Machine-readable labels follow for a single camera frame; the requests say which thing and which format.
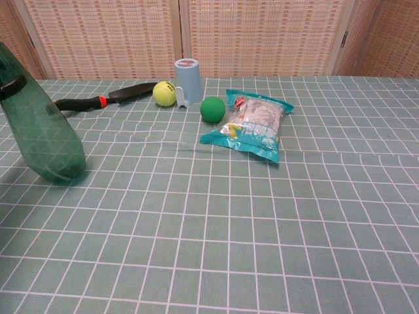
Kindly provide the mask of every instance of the teal packaging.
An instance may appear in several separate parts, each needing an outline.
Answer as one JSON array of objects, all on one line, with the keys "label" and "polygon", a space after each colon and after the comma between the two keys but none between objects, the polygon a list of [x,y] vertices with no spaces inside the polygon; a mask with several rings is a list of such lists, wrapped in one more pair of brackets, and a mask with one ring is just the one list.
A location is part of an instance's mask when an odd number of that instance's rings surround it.
[{"label": "teal packaging", "polygon": [[229,147],[279,163],[282,117],[294,106],[268,96],[227,90],[227,105],[234,109],[228,122],[200,138],[202,144]]}]

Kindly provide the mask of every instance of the plastic bottle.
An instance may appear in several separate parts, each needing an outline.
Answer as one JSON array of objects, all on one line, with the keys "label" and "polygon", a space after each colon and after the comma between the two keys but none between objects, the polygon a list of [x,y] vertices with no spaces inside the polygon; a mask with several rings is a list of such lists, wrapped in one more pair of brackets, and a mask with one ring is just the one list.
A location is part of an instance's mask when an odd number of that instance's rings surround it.
[{"label": "plastic bottle", "polygon": [[0,43],[0,102],[27,165],[54,183],[86,169],[77,134],[36,80]]}]

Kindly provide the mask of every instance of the orange band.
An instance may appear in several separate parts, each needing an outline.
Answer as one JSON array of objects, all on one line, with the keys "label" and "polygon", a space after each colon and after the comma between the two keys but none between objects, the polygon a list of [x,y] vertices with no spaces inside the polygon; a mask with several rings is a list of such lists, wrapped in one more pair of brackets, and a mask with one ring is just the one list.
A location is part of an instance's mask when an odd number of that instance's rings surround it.
[{"label": "orange band", "polygon": [[100,107],[105,108],[107,106],[106,98],[104,98],[103,96],[99,96],[99,100],[100,100]]}]

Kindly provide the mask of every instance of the tablecloth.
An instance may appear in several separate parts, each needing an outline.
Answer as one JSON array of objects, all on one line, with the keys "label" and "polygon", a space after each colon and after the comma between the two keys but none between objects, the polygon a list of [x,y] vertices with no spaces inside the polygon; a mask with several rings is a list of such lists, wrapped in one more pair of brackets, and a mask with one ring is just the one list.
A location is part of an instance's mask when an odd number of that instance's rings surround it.
[{"label": "tablecloth", "polygon": [[[42,80],[93,97],[145,80]],[[199,105],[65,113],[87,178],[26,167],[0,115],[1,313],[419,312],[419,81],[204,79],[284,99],[281,163],[201,145]]]}]

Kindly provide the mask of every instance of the red logo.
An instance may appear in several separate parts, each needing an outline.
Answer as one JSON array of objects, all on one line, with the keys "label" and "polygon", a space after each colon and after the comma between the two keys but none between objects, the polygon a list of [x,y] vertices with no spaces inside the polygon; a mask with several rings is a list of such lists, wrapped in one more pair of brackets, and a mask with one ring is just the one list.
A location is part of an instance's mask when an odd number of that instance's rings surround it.
[{"label": "red logo", "polygon": [[236,108],[240,108],[242,105],[244,105],[245,102],[246,102],[245,97],[243,96],[237,97],[236,100],[234,101],[234,106]]},{"label": "red logo", "polygon": [[177,65],[180,67],[192,67],[195,64],[195,61],[192,60],[182,60]]}]

